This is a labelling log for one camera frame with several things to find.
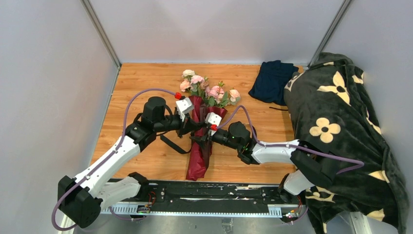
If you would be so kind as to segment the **black printed ribbon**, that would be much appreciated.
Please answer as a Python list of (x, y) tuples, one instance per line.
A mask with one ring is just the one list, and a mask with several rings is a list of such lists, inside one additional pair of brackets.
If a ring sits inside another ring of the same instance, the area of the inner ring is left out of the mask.
[(205, 141), (210, 140), (210, 135), (208, 134), (209, 128), (204, 122), (194, 122), (194, 131), (178, 137), (175, 131), (162, 132), (157, 136), (162, 142), (173, 149), (178, 154), (190, 154), (192, 143), (197, 142), (201, 144)]

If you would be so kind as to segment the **maroon wrapping paper sheet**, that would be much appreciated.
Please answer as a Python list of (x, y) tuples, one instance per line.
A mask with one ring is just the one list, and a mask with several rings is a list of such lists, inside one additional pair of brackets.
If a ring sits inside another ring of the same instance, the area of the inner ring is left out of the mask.
[[(211, 112), (222, 118), (224, 118), (227, 114), (227, 110), (224, 108), (208, 106), (200, 96), (192, 95), (189, 99), (194, 105), (194, 110), (192, 111), (191, 117), (196, 122), (204, 123), (207, 115)], [(212, 142), (210, 140), (201, 144), (198, 144), (197, 142), (192, 143), (186, 174), (187, 180), (196, 181), (197, 179), (205, 176), (205, 173), (209, 167), (209, 158), (211, 154)]]

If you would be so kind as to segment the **pink fake flower bunch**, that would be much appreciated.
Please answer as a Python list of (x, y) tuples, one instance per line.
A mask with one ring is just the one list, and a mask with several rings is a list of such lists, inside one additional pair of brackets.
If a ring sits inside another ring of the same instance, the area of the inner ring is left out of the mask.
[(229, 105), (236, 105), (241, 100), (238, 90), (232, 88), (224, 90), (224, 83), (220, 81), (217, 85), (211, 86), (209, 78), (200, 76), (193, 70), (182, 72), (183, 81), (180, 90), (189, 93), (191, 96), (198, 96), (208, 106), (224, 108)]

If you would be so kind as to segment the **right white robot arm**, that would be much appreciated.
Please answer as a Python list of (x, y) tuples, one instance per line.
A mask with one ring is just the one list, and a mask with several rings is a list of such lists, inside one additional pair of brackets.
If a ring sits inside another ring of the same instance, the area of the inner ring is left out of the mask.
[(340, 162), (308, 148), (304, 141), (259, 144), (239, 121), (230, 124), (228, 130), (215, 125), (209, 127), (206, 138), (236, 150), (245, 164), (288, 163), (297, 168), (294, 173), (285, 175), (278, 187), (278, 197), (283, 203), (293, 202), (301, 192), (313, 186), (328, 188), (339, 171)]

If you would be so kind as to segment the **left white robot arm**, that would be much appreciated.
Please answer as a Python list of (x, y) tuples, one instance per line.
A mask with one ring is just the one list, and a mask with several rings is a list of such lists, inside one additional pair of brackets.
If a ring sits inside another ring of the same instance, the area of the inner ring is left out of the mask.
[(53, 212), (62, 211), (76, 226), (86, 228), (107, 207), (129, 197), (144, 201), (149, 196), (145, 178), (132, 173), (105, 188), (106, 182), (129, 160), (140, 154), (157, 135), (176, 131), (178, 136), (190, 132), (190, 112), (194, 106), (189, 98), (181, 97), (172, 111), (162, 97), (150, 97), (133, 122), (122, 132), (116, 143), (87, 169), (58, 182), (57, 205)]

